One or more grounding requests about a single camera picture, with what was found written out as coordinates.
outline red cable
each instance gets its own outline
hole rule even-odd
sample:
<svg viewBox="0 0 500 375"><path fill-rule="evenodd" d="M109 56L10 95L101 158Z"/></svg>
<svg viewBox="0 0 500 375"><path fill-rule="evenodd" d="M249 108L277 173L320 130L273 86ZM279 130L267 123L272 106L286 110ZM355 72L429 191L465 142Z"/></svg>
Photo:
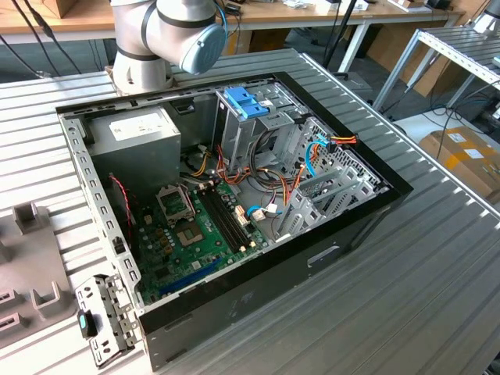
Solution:
<svg viewBox="0 0 500 375"><path fill-rule="evenodd" d="M109 176L109 178L113 181L116 182L120 190L122 191L123 194L123 199L125 200L125 207L127 208L127 222L128 222L128 239L130 241L132 237L132 232L130 229L132 228L132 219L130 218L130 206L128 202L128 197L127 197L127 191L125 190L125 187L123 187L122 183L118 181L118 179L114 176Z"/></svg>

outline green motherboard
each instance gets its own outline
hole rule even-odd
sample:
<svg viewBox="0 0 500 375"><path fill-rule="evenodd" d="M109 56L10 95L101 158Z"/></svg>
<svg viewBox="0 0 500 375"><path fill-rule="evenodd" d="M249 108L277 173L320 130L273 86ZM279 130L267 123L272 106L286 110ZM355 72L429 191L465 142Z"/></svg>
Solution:
<svg viewBox="0 0 500 375"><path fill-rule="evenodd" d="M224 203L227 210L225 214L236 218L234 207L238 203L230 187L223 182L213 192ZM170 222L170 225L156 199L138 212L133 212L138 228L133 253L142 275L139 290L146 305L267 246L266 239L250 223L239 229L251 245L244 251L231 247L221 234L220 218L209 215L209 212L213 213L213 207L205 207L206 198L201 199L203 197L200 194L196 190L187 193L195 211L194 216L176 223ZM178 195L162 198L162 204L167 215L185 208Z"/></svg>

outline blue pcie slot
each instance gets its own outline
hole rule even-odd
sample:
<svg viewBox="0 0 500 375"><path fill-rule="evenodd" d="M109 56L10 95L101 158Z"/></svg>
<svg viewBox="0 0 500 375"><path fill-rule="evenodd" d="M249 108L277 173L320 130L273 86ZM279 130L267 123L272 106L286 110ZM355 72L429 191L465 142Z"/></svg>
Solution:
<svg viewBox="0 0 500 375"><path fill-rule="evenodd" d="M173 291L178 291L179 289L187 287L189 284L192 284L195 281L201 279L202 277L211 274L215 270L217 264L219 264L221 261L222 258L214 260L208 266L205 266L200 270L191 273L190 275L184 276L182 279L174 281L172 284L168 284L165 287L161 287L159 289L159 294L167 295L168 293L172 293Z"/></svg>

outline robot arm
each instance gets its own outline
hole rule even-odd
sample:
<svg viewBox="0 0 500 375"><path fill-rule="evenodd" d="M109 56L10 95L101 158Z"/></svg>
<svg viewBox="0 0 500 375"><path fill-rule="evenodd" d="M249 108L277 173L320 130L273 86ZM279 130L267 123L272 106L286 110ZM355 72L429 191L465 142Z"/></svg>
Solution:
<svg viewBox="0 0 500 375"><path fill-rule="evenodd" d="M113 79L124 93L168 88L166 61L200 74L223 51L226 35L212 0L112 0L111 6L118 45Z"/></svg>
<svg viewBox="0 0 500 375"><path fill-rule="evenodd" d="M500 31L500 0L491 0L473 21L473 29L488 37L497 38Z"/></svg>

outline slotted metal surface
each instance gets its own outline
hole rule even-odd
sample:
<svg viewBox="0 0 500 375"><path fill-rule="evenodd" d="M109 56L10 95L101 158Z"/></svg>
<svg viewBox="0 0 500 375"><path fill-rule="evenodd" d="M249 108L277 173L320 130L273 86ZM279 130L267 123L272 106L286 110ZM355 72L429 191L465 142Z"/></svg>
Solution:
<svg viewBox="0 0 500 375"><path fill-rule="evenodd" d="M358 132L415 191L355 252L163 372L481 373L500 350L496 212L293 50L222 58L198 77L175 73L187 85L278 70ZM111 267L53 108L113 96L104 73L0 86L0 214L30 200L46 205L74 287ZM1 350L0 359L0 373L98 372L76 318ZM101 373L150 369L139 345Z"/></svg>
<svg viewBox="0 0 500 375"><path fill-rule="evenodd" d="M492 62L500 55L498 37L488 38L468 27L439 27L421 30L419 40L489 84L500 80L500 68Z"/></svg>

